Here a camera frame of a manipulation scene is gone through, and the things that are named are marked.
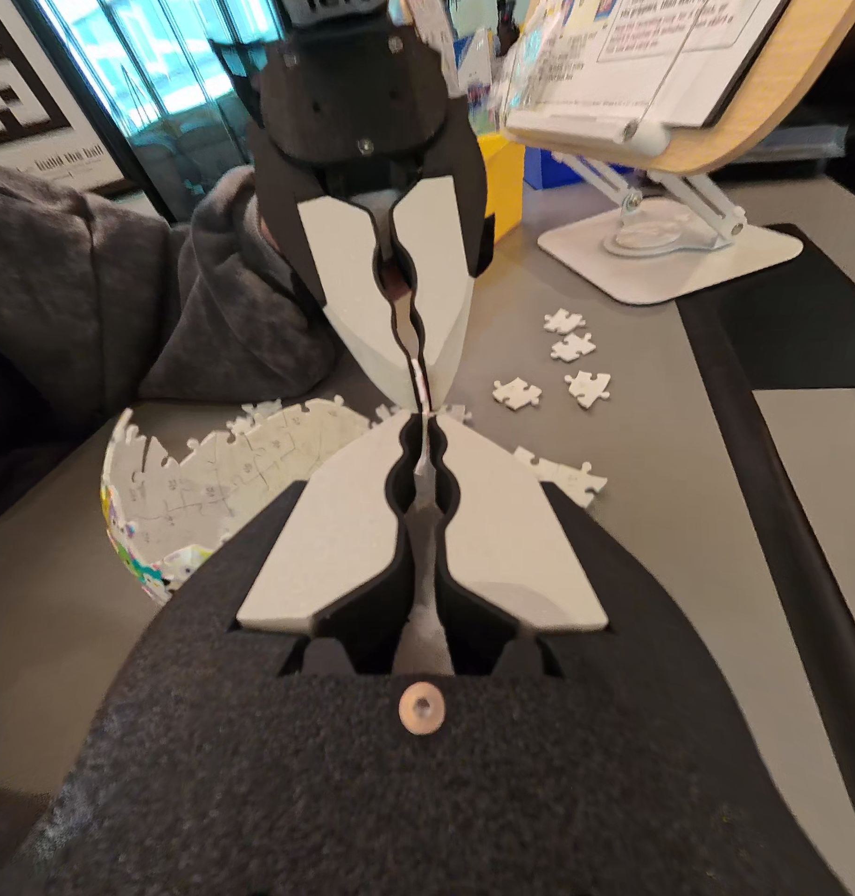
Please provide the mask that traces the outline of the black white marker board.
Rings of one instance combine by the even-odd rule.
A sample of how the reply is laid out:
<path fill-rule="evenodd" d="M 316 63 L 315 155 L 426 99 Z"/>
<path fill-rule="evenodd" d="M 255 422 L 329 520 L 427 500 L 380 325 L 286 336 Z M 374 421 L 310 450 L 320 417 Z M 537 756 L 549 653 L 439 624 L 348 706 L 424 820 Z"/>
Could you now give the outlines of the black white marker board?
<path fill-rule="evenodd" d="M 33 22 L 0 1 L 0 167 L 107 197 L 147 190 L 100 100 Z"/>

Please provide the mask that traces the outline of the puzzle pieces group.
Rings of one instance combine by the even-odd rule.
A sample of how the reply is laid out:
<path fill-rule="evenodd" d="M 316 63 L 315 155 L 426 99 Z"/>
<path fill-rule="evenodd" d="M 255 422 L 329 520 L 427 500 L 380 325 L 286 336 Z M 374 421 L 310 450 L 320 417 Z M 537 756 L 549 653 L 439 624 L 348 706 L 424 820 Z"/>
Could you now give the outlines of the puzzle pieces group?
<path fill-rule="evenodd" d="M 545 314 L 543 329 L 557 338 L 550 349 L 550 359 L 564 364 L 575 364 L 595 352 L 597 345 L 592 334 L 586 330 L 586 325 L 582 314 L 566 308 Z M 576 402 L 578 408 L 588 411 L 601 400 L 610 399 L 611 379 L 612 376 L 607 373 L 575 369 L 563 376 L 563 384 L 567 388 L 568 396 Z M 508 382 L 496 380 L 492 388 L 493 400 L 511 412 L 527 407 L 538 407 L 541 396 L 540 387 L 528 383 L 519 376 Z M 590 462 L 583 462 L 578 467 L 569 466 L 539 457 L 522 446 L 516 447 L 512 456 L 539 482 L 555 485 L 583 509 L 590 508 L 594 500 L 604 491 L 608 481 L 593 471 Z"/>

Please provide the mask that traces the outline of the wooden document board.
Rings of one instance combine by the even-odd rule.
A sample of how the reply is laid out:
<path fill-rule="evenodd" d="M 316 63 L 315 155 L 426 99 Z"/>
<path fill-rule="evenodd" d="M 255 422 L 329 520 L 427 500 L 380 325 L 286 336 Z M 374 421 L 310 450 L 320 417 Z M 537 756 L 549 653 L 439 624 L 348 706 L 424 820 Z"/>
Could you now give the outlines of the wooden document board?
<path fill-rule="evenodd" d="M 612 159 L 574 154 L 672 175 L 708 173 L 767 137 L 793 111 L 855 26 L 855 1 L 791 1 L 722 116 L 710 127 L 675 128 L 653 159 L 617 152 Z M 513 50 L 513 62 L 516 50 Z M 501 95 L 507 114 L 511 74 Z"/>

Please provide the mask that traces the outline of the partly built white puzzle ball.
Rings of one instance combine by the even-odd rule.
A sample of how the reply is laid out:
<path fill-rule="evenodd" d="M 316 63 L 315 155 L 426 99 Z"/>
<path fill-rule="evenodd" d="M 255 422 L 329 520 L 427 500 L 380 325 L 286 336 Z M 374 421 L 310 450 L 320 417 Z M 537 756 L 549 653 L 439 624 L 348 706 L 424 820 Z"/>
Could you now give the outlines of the partly built white puzzle ball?
<path fill-rule="evenodd" d="M 287 487 L 398 413 L 381 405 L 371 420 L 340 395 L 244 404 L 223 428 L 190 439 L 177 460 L 156 437 L 142 434 L 125 409 L 100 476 L 111 546 L 161 608 Z"/>

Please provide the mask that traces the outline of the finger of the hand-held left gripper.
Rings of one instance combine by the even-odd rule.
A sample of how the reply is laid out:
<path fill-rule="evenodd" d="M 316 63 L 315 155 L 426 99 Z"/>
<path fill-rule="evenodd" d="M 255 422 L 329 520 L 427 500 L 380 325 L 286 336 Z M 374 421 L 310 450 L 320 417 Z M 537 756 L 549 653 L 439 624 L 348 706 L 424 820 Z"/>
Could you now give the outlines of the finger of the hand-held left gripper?
<path fill-rule="evenodd" d="M 394 328 L 394 309 L 376 275 L 379 240 L 369 210 L 331 196 L 299 203 L 333 330 L 377 389 L 401 409 L 417 409 L 410 357 Z"/>
<path fill-rule="evenodd" d="M 459 370 L 475 285 L 451 175 L 423 178 L 398 201 L 397 242 L 415 275 L 419 389 L 436 409 Z"/>

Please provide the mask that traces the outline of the yellow plastic bin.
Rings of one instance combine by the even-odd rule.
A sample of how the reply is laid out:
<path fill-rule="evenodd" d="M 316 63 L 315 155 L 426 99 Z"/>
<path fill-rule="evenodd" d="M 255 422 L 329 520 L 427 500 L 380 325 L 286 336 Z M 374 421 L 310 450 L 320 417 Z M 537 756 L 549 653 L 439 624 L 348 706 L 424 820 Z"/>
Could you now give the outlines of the yellow plastic bin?
<path fill-rule="evenodd" d="M 478 137 L 487 171 L 487 217 L 494 217 L 494 242 L 498 244 L 520 226 L 523 215 L 524 145 L 500 133 Z"/>

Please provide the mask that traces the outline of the person's left forearm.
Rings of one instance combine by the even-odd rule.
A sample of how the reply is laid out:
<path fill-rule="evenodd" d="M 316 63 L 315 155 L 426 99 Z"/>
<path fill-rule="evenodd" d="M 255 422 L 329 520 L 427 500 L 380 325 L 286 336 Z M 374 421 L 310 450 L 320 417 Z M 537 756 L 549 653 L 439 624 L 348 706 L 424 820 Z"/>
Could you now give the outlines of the person's left forearm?
<path fill-rule="evenodd" d="M 264 231 L 251 166 L 233 168 L 169 232 L 162 346 L 144 399 L 293 399 L 331 376 L 337 339 Z"/>

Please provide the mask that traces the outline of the white clamp bar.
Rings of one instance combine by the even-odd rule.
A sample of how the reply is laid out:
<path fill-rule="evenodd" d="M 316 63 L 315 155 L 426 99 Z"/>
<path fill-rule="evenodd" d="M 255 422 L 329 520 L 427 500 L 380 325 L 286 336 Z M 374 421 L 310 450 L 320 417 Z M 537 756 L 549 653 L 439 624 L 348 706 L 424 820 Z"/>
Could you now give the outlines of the white clamp bar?
<path fill-rule="evenodd" d="M 626 152 L 642 159 L 662 154 L 672 130 L 646 118 L 605 118 L 547 114 L 523 109 L 506 114 L 501 129 L 528 147 L 612 159 Z"/>

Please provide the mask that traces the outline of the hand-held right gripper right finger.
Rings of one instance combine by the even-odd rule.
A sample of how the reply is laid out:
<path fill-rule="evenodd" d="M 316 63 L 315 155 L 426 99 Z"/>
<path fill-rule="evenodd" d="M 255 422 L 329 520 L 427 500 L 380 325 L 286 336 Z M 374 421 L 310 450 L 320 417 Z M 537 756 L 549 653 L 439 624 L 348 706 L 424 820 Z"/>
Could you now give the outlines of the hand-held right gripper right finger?
<path fill-rule="evenodd" d="M 602 631 L 608 616 L 540 481 L 486 437 L 431 419 L 438 615 L 462 640 Z"/>

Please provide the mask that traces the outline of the dark grey table flap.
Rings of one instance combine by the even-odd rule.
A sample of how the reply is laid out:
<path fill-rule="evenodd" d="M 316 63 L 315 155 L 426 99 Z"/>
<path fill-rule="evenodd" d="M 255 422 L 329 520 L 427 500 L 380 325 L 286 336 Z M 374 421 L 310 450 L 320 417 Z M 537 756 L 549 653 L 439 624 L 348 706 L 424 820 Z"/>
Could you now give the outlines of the dark grey table flap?
<path fill-rule="evenodd" d="M 754 391 L 855 389 L 855 283 L 802 230 L 792 260 L 716 287 L 713 307 Z"/>

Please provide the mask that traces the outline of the blue plastic bin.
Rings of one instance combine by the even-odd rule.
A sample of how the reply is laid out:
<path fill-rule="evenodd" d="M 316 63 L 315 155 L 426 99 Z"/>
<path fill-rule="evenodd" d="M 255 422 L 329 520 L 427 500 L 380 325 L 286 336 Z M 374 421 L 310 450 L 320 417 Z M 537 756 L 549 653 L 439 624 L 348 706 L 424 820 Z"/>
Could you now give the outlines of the blue plastic bin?
<path fill-rule="evenodd" d="M 523 180 L 535 191 L 582 183 L 584 178 L 565 163 L 556 161 L 551 151 L 526 148 Z"/>

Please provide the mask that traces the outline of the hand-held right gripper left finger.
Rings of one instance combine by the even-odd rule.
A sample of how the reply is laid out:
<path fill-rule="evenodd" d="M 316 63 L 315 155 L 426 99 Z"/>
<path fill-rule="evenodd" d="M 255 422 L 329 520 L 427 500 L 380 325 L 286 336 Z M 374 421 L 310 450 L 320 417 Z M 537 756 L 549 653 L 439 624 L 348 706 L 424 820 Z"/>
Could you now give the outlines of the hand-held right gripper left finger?
<path fill-rule="evenodd" d="M 422 417 L 397 413 L 310 476 L 236 614 L 246 630 L 315 635 L 404 554 Z"/>

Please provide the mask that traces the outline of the printed paper sheet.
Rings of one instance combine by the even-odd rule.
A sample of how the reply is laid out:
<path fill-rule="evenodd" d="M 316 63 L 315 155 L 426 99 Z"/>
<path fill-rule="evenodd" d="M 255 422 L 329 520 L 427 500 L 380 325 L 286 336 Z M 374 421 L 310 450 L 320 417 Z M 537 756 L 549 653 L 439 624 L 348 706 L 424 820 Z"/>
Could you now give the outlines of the printed paper sheet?
<path fill-rule="evenodd" d="M 541 2 L 515 47 L 516 114 L 712 126 L 785 1 Z"/>

